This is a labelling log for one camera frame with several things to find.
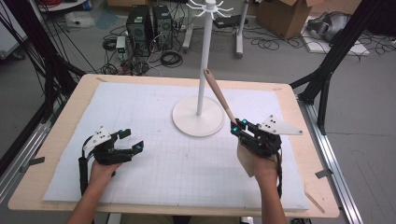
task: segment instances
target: aluminum frame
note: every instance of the aluminum frame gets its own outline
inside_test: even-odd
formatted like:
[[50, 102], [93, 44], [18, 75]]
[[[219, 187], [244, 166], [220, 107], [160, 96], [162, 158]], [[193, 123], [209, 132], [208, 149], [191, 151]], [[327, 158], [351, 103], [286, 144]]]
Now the aluminum frame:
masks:
[[337, 194], [341, 204], [343, 205], [347, 220], [349, 223], [353, 224], [363, 223], [361, 214], [358, 211], [358, 207], [352, 198], [352, 194], [350, 193], [350, 190], [347, 186], [347, 182], [344, 179], [344, 175], [340, 166], [338, 165], [337, 159], [335, 158], [329, 138], [321, 133], [320, 128], [317, 125], [317, 110], [313, 105], [307, 105], [303, 101], [298, 101], [298, 103], [300, 108], [304, 109], [304, 112], [309, 117], [309, 120], [305, 120], [305, 122], [309, 123], [313, 130], [313, 134], [316, 137], [322, 159], [326, 162], [327, 168], [332, 170], [332, 175], [330, 178], [332, 180], [333, 186], [337, 190]]
[[51, 122], [50, 120], [46, 123], [40, 123], [37, 125], [29, 139], [23, 145], [23, 148], [14, 158], [13, 162], [8, 166], [7, 170], [1, 176], [0, 179], [0, 203], [7, 197], [9, 192], [13, 189], [19, 177], [23, 175], [21, 167], [28, 165], [29, 160], [32, 159], [48, 133], [50, 132]]

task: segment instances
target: computer tower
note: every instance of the computer tower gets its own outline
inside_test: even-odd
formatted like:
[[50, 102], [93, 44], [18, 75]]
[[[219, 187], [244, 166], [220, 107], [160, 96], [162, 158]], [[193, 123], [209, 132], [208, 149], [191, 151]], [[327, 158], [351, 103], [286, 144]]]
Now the computer tower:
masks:
[[149, 45], [153, 39], [149, 6], [133, 5], [126, 21], [134, 56], [148, 57]]
[[168, 7], [153, 6], [152, 18], [158, 49], [171, 49], [173, 47], [173, 25]]

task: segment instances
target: wooden tabletop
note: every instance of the wooden tabletop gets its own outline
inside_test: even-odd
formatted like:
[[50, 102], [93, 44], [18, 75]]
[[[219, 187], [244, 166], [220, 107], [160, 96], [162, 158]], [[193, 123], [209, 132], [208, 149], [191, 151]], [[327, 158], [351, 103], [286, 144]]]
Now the wooden tabletop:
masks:
[[[55, 203], [42, 200], [55, 172], [57, 162], [76, 129], [78, 122], [101, 82], [138, 83], [150, 85], [173, 85], [198, 87], [198, 79], [167, 77], [126, 77], [86, 75], [78, 83], [60, 117], [53, 125], [36, 158], [45, 157], [45, 162], [33, 165], [18, 185], [8, 207], [16, 210], [71, 211], [76, 203]], [[318, 153], [306, 127], [300, 107], [291, 87], [287, 84], [240, 81], [218, 81], [221, 88], [273, 91], [282, 110], [283, 119], [303, 130], [304, 134], [290, 136], [290, 144], [299, 168], [309, 210], [287, 212], [287, 217], [338, 217], [339, 209], [326, 177], [318, 179], [315, 173], [323, 170]], [[169, 205], [100, 204], [98, 212], [168, 214], [191, 216], [260, 217], [260, 209], [205, 208]]]

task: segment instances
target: gray floor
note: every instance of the gray floor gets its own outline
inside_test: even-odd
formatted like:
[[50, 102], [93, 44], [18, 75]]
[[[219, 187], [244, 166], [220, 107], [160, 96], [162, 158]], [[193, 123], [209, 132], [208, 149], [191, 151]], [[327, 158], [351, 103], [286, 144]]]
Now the gray floor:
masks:
[[[125, 23], [107, 10], [92, 11], [96, 25], [71, 30], [70, 37], [93, 67], [104, 62], [102, 37], [109, 30]], [[251, 19], [247, 28], [258, 27]], [[248, 36], [259, 36], [246, 33]], [[178, 68], [160, 66], [163, 77], [197, 78], [200, 69], [203, 30], [196, 30], [191, 50], [182, 54]], [[64, 41], [71, 62], [83, 70], [92, 70]], [[217, 79], [253, 82], [291, 83], [313, 72], [325, 55], [294, 49], [278, 41], [278, 50], [260, 49], [244, 39], [244, 57], [234, 56], [234, 36], [213, 33], [208, 67]], [[335, 156], [365, 223], [394, 223], [396, 218], [396, 105], [394, 64], [396, 53], [377, 55], [373, 50], [361, 62], [347, 56], [337, 68], [331, 83], [326, 130]], [[158, 77], [150, 69], [147, 76]], [[42, 91], [28, 60], [6, 60], [0, 63], [0, 156], [9, 148], [18, 133], [43, 102]], [[64, 222], [68, 213], [21, 212], [7, 209], [7, 200], [0, 206], [0, 223]], [[346, 223], [343, 215], [336, 219], [313, 218], [313, 223]]]

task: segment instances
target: grid paper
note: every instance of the grid paper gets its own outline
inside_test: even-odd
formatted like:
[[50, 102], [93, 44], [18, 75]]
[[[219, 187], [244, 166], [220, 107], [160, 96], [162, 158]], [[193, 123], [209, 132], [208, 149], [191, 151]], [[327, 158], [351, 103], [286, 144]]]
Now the grid paper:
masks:
[[[272, 114], [282, 118], [271, 91], [222, 91], [239, 119], [262, 122]], [[203, 138], [181, 133], [173, 123], [172, 109], [177, 101], [197, 92], [195, 87], [101, 83], [60, 158], [43, 200], [80, 199], [78, 158], [82, 144], [104, 126], [110, 133], [131, 128], [132, 134], [118, 140], [116, 148], [129, 148], [141, 140], [145, 147], [118, 169], [102, 203], [260, 208], [259, 187], [236, 157], [237, 138], [231, 135], [228, 120], [218, 133]], [[216, 99], [210, 89], [205, 95]], [[282, 204], [285, 210], [308, 209], [289, 138], [282, 136], [282, 142]]]

